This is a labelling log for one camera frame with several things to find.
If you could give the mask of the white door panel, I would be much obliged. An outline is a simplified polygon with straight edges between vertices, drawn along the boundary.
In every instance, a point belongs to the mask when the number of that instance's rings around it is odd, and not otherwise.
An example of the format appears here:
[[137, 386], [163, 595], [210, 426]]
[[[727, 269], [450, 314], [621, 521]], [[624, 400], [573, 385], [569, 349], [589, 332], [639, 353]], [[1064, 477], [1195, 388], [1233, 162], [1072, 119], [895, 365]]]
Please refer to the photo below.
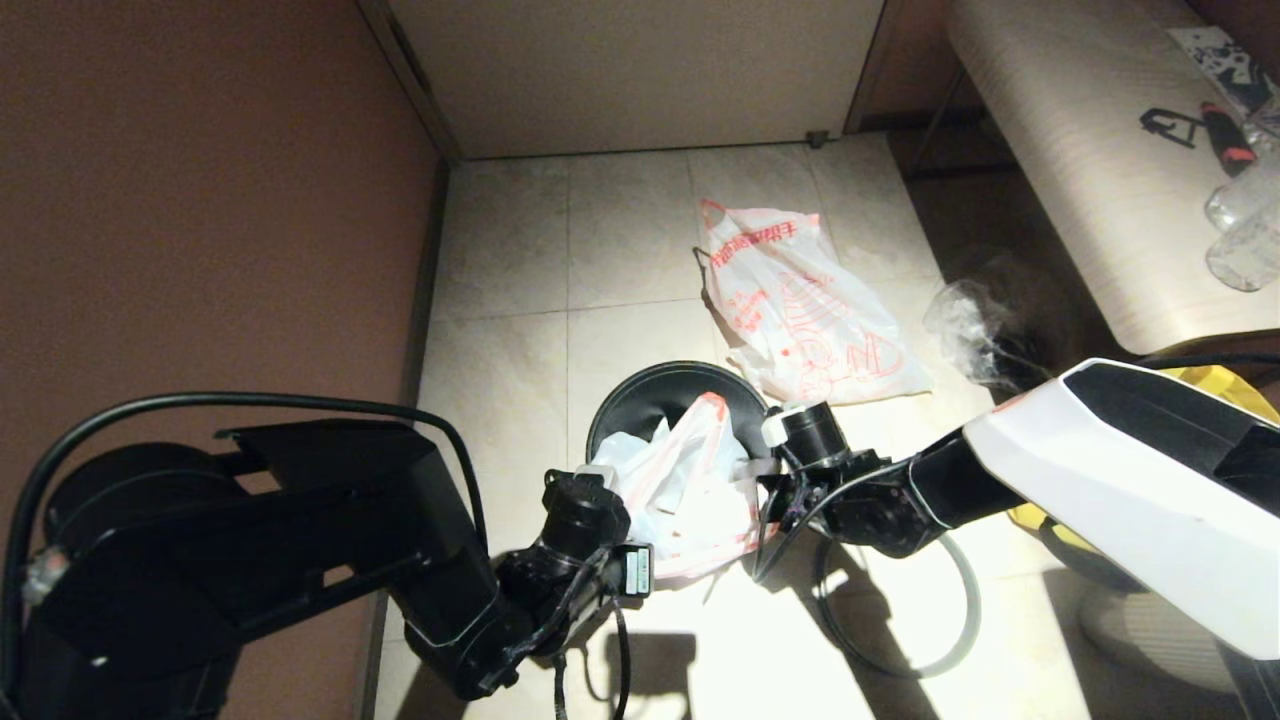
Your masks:
[[388, 0], [465, 159], [838, 136], [884, 0]]

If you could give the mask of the blue white printed paper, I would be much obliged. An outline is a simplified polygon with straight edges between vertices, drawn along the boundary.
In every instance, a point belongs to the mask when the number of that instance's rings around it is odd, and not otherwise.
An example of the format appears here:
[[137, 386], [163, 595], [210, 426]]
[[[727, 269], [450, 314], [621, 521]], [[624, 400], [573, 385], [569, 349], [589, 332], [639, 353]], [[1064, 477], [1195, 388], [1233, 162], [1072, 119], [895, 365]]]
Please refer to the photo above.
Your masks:
[[1272, 97], [1280, 97], [1280, 85], [1225, 29], [1217, 26], [1172, 27], [1165, 33], [1240, 119], [1266, 108]]

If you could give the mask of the clear plastic bottle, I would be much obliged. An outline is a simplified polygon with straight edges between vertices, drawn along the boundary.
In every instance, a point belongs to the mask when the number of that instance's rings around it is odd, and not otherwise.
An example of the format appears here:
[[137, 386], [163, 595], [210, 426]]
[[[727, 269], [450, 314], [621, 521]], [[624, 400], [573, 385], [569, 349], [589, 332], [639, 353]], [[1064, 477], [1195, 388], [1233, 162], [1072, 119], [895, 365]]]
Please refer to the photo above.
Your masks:
[[1206, 266], [1228, 288], [1252, 293], [1280, 281], [1280, 199], [1235, 223], [1208, 249]]
[[1228, 231], [1277, 200], [1280, 151], [1266, 152], [1210, 195], [1204, 215], [1216, 229]]

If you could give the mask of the black round trash bin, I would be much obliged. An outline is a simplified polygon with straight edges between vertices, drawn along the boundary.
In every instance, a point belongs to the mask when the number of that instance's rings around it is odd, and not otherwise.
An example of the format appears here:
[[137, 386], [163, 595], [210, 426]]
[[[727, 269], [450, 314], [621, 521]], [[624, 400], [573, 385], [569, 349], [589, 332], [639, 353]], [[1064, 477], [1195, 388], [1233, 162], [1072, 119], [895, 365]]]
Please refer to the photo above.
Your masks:
[[726, 401], [733, 438], [749, 457], [778, 470], [780, 459], [762, 436], [768, 410], [762, 395], [722, 366], [690, 360], [658, 363], [617, 384], [591, 419], [584, 457], [591, 459], [603, 441], [617, 432], [649, 441], [659, 421], [667, 420], [673, 427], [708, 392]]

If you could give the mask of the white red-printed trash bag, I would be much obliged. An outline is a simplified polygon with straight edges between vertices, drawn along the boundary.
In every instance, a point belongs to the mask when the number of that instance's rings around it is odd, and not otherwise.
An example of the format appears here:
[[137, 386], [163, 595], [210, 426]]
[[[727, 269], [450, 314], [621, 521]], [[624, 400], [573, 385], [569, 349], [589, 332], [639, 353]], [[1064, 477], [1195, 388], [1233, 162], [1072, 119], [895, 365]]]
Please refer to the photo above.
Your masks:
[[820, 215], [700, 204], [698, 264], [730, 361], [786, 404], [855, 405], [933, 382], [901, 324], [845, 269]]

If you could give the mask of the white plastic bag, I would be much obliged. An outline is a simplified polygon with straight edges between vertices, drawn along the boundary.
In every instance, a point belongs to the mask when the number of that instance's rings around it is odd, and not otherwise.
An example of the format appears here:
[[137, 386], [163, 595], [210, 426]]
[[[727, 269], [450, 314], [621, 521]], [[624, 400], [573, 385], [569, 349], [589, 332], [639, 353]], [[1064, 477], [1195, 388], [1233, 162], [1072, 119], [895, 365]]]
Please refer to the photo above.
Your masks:
[[627, 541], [649, 544], [657, 582], [684, 582], [717, 571], [760, 548], [777, 525], [763, 524], [760, 462], [733, 436], [726, 397], [695, 397], [677, 421], [649, 423], [650, 439], [616, 430], [588, 455], [608, 468], [607, 488], [631, 518]]

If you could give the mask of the black metal clip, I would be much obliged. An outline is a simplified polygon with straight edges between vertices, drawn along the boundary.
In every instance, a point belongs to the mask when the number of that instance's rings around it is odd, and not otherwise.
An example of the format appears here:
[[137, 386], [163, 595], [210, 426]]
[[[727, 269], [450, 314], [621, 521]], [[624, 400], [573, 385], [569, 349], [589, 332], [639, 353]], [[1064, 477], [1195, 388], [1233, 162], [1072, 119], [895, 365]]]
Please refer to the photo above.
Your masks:
[[1192, 150], [1197, 147], [1197, 135], [1204, 133], [1201, 118], [1164, 108], [1148, 109], [1140, 115], [1139, 123], [1144, 132]]

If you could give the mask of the beige wood-grain table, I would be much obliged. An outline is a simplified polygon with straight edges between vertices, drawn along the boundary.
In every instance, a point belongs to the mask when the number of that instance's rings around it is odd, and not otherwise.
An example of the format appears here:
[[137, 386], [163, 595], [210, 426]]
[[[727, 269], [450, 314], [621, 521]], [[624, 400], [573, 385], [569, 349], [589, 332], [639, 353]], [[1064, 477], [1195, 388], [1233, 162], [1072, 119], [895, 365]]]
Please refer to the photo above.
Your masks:
[[1212, 338], [1280, 338], [1280, 287], [1217, 281], [1204, 215], [1225, 181], [1194, 149], [1146, 131], [1215, 97], [1170, 35], [1187, 0], [952, 0], [951, 46], [1010, 143], [1114, 338], [1151, 355]]

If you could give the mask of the beige ribbed stool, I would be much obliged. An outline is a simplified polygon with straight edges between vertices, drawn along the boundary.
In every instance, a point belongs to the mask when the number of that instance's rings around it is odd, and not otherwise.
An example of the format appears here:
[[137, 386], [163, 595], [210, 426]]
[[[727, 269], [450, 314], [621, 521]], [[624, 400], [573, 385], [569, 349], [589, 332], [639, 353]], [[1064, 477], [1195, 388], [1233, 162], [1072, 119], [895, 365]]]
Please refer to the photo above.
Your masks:
[[1217, 638], [1155, 593], [1088, 584], [1076, 620], [1105, 657], [1125, 667], [1202, 691], [1236, 692]]

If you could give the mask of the yellow fabric tote bag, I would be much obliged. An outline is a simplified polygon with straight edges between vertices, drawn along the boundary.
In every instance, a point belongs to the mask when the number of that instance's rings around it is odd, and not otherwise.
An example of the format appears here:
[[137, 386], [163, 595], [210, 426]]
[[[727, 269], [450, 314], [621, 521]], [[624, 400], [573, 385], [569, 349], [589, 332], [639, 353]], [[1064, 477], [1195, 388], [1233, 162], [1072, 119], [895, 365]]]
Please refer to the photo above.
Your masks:
[[[1249, 380], [1222, 364], [1172, 366], [1162, 369], [1162, 373], [1280, 424], [1280, 389], [1275, 396], [1268, 396], [1260, 379]], [[1036, 534], [1061, 564], [1085, 579], [1120, 594], [1146, 592], [1138, 580], [1107, 560], [1074, 530], [1050, 518], [1043, 509], [1024, 503], [1010, 510], [1007, 515], [1015, 525]]]

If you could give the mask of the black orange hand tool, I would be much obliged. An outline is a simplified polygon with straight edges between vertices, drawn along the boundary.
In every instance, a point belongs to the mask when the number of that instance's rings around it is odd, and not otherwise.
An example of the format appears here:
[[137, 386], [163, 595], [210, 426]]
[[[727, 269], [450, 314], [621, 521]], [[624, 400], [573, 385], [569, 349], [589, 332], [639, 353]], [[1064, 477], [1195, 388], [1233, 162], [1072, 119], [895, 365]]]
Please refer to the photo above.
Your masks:
[[1213, 155], [1229, 178], [1236, 178], [1256, 163], [1254, 150], [1225, 108], [1204, 101], [1199, 105], [1199, 113]]

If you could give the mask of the crumpled clear plastic bag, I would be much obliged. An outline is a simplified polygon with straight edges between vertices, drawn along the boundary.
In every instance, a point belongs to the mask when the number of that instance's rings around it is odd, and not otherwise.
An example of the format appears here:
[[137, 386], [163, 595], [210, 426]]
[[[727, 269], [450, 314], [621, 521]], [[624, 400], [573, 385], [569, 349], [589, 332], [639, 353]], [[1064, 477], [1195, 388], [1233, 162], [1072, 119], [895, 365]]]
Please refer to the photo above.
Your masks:
[[1059, 374], [1043, 301], [1032, 281], [966, 277], [931, 300], [923, 322], [940, 355], [969, 382], [1016, 395]]

